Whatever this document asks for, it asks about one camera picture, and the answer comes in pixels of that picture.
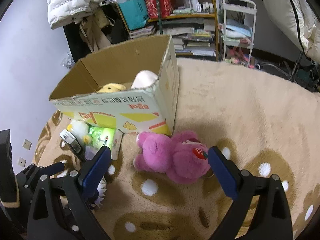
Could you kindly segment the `black white small box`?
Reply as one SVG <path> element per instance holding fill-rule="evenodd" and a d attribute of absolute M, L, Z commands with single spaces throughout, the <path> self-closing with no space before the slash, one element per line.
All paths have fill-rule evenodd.
<path fill-rule="evenodd" d="M 63 129 L 60 132 L 61 139 L 68 145 L 72 153 L 82 162 L 86 161 L 85 152 L 78 140 L 71 132 Z"/>

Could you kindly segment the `white yellow plush toy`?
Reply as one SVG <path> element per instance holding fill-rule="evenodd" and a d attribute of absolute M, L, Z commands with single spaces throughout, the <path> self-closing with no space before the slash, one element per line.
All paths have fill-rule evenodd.
<path fill-rule="evenodd" d="M 89 125 L 80 120 L 71 120 L 67 126 L 67 131 L 72 133 L 82 145 L 89 145 L 92 137 L 89 135 Z"/>

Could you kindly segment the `green tissue pack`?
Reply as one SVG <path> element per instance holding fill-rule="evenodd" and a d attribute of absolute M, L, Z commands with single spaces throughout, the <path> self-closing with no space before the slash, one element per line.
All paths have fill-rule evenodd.
<path fill-rule="evenodd" d="M 111 151 L 111 159 L 117 160 L 123 132 L 115 128 L 102 128 L 91 126 L 89 128 L 89 136 L 92 141 L 90 146 L 99 150 L 103 146 L 107 146 Z"/>

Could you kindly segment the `pink strawberry plush bear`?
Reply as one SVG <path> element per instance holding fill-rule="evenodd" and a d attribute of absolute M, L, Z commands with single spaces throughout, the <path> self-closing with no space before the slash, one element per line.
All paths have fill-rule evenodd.
<path fill-rule="evenodd" d="M 171 137 L 141 132 L 137 145 L 142 150 L 133 161 L 137 171 L 164 173 L 175 183 L 192 184 L 210 170 L 208 148 L 194 131 Z"/>

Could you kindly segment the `cardboard box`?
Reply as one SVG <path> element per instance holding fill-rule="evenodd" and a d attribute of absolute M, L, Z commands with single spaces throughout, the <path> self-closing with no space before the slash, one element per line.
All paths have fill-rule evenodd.
<path fill-rule="evenodd" d="M 158 79 L 132 89 L 136 75 L 150 70 Z M 180 76 L 170 35 L 152 35 L 111 45 L 80 59 L 52 91 L 49 101 L 64 115 L 124 133 L 172 135 Z M 126 90 L 98 93 L 108 83 Z"/>

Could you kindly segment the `white pink plush toy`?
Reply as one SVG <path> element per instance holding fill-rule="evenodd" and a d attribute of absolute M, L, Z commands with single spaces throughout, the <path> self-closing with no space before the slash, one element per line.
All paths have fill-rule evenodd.
<path fill-rule="evenodd" d="M 131 88 L 141 89 L 150 87 L 157 79 L 158 75 L 156 75 L 154 72 L 150 70 L 142 70 L 136 75 Z"/>

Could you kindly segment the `beige hanging coat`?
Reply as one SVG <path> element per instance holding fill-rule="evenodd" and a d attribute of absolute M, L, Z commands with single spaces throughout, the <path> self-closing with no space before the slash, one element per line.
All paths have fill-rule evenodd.
<path fill-rule="evenodd" d="M 88 45 L 89 50 L 92 53 L 112 45 L 109 39 L 101 31 L 92 15 L 84 18 L 80 23 L 79 28 L 82 40 Z"/>

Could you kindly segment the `stack of books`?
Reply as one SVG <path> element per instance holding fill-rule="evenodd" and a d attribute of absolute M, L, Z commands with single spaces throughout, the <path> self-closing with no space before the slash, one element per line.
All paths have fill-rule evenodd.
<path fill-rule="evenodd" d="M 175 51 L 179 54 L 194 56 L 215 56 L 214 31 L 206 27 L 203 18 L 163 21 L 162 28 L 158 23 L 129 32 L 129 38 L 135 39 L 151 35 L 172 36 Z"/>

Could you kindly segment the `white rolling cart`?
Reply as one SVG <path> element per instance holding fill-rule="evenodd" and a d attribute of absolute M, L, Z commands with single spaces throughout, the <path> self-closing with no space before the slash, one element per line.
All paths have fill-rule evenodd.
<path fill-rule="evenodd" d="M 222 58 L 249 67 L 255 38 L 257 6 L 252 0 L 220 0 Z"/>

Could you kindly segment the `teal bag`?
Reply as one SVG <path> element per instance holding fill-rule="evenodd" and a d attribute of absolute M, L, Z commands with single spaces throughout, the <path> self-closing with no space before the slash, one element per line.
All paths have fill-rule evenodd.
<path fill-rule="evenodd" d="M 130 31 L 145 27 L 149 19 L 145 0 L 117 0 Z"/>

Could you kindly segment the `red gift bag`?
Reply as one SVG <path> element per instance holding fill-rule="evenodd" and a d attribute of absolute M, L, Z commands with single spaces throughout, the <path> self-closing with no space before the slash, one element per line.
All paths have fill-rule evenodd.
<path fill-rule="evenodd" d="M 149 19 L 158 18 L 157 0 L 145 0 Z M 166 18 L 172 14 L 174 10 L 175 0 L 159 0 L 161 18 Z"/>

